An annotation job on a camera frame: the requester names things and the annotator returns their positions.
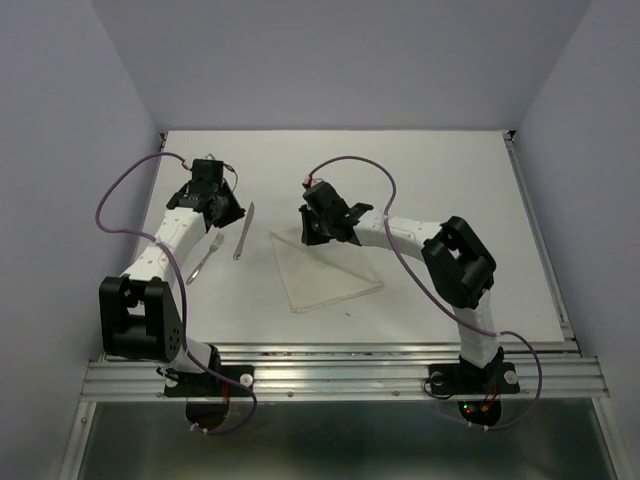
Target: white platform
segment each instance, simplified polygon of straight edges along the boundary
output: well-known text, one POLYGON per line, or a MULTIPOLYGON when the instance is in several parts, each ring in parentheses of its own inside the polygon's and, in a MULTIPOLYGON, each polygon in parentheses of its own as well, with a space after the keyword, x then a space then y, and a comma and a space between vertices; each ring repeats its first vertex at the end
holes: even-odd
MULTIPOLYGON (((392 215, 438 222, 457 215, 471 224, 498 265, 492 290, 496 328, 515 330, 536 342, 563 340, 501 132, 172 131, 165 151, 189 161, 213 153, 232 164, 240 175, 236 194, 241 205, 256 205, 242 259, 232 260, 242 230, 243 221, 238 221, 224 229, 224 246, 188 287, 188 334, 197 340, 459 341, 455 324, 431 305, 393 254, 383 250, 366 250, 385 283, 382 291, 304 314, 290 312, 269 232, 299 225, 305 175, 318 163, 345 154, 369 157, 391 171, 398 184, 392 215)), ((385 177, 365 164, 342 162, 318 176, 349 204, 382 208, 389 197, 385 177)), ((163 160, 145 231, 157 230, 168 199, 188 179, 189 172, 178 162, 163 160)), ((214 236, 210 231, 194 249, 185 274, 214 236)), ((426 267, 410 262, 431 285, 426 267)))

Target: lavender wall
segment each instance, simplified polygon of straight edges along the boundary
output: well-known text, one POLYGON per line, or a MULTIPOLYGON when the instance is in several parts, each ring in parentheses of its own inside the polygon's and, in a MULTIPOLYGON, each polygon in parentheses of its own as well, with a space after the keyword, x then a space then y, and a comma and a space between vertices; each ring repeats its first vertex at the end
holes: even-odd
POLYGON ((640 475, 640 2, 594 0, 516 136, 581 346, 640 475))
POLYGON ((588 0, 93 0, 176 128, 515 128, 588 0))
MULTIPOLYGON (((85 0, 2 1, 0 65, 0 477, 53 478, 100 352, 97 287, 132 251, 93 211, 159 142, 85 0)), ((122 188, 111 221, 140 224, 152 173, 122 188)))

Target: fork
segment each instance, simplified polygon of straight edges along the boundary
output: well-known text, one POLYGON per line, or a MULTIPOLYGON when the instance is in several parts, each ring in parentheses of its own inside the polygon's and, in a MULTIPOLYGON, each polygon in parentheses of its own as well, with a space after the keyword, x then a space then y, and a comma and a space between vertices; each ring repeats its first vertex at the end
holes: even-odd
POLYGON ((187 285, 191 285, 191 283, 196 279, 196 277, 200 273, 200 270, 202 270, 202 267, 204 267, 204 264, 207 263, 207 260, 209 260, 211 254, 217 252, 218 249, 222 246, 222 242, 224 242, 224 233, 218 232, 216 238, 213 239, 213 243, 209 247, 209 251, 207 252, 207 254, 196 266, 196 268, 193 269, 193 272, 191 272, 189 278, 187 278, 187 285))

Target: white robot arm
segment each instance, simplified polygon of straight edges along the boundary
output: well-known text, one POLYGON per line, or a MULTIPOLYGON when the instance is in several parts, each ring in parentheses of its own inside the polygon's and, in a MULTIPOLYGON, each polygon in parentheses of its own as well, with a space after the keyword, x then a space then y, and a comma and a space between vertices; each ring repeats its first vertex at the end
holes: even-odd
MULTIPOLYGON (((325 181, 305 188, 306 205, 300 207, 302 243, 319 245, 337 240, 392 249, 381 211, 362 203, 349 207, 325 181)), ((447 391, 486 391, 488 385, 499 381, 505 368, 512 369, 512 365, 502 361, 504 353, 497 336, 481 333, 495 332, 489 304, 496 269, 494 259, 459 217, 442 224, 390 217, 388 224, 393 246, 401 254, 427 265, 436 291, 463 322, 458 324, 461 365, 459 371, 450 372, 451 385, 446 386, 447 391)))
MULTIPOLYGON (((434 222, 418 222, 399 217, 389 218, 389 227, 403 255, 425 261, 422 250, 425 244, 435 238, 442 226, 434 222)), ((353 227, 358 243, 363 246, 391 249, 384 228, 384 215, 377 209, 367 211, 353 227)), ((489 305, 491 292, 486 290, 475 308, 458 308, 452 306, 457 317, 476 328, 494 331, 491 308, 489 305)), ((460 356, 479 368, 484 368, 498 353, 499 343, 496 337, 487 337, 458 324, 460 334, 460 356)))
MULTIPOLYGON (((223 169, 221 161, 194 160, 191 181, 167 204, 155 238, 171 251, 179 268, 211 227, 222 228, 244 216, 223 169)), ((176 372, 202 373, 183 347, 184 327, 171 294, 175 280, 166 254, 156 243, 150 243, 121 276, 103 280, 99 299, 106 353, 152 360, 176 372)), ((191 355, 218 370, 215 347, 184 340, 191 355)))

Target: knife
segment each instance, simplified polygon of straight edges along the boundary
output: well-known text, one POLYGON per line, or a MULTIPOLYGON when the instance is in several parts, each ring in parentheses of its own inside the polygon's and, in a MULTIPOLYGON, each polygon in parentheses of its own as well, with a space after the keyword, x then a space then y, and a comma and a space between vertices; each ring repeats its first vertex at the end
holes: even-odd
POLYGON ((244 219, 244 226, 242 227, 242 234, 240 235, 240 241, 238 242, 238 246, 236 247, 236 251, 233 252, 233 259, 240 260, 240 256, 242 255, 242 248, 244 247, 244 241, 247 238, 247 232, 249 232, 249 227, 251 226, 251 221, 253 220, 253 212, 255 211, 255 205, 253 202, 249 205, 249 211, 247 212, 247 217, 244 219))

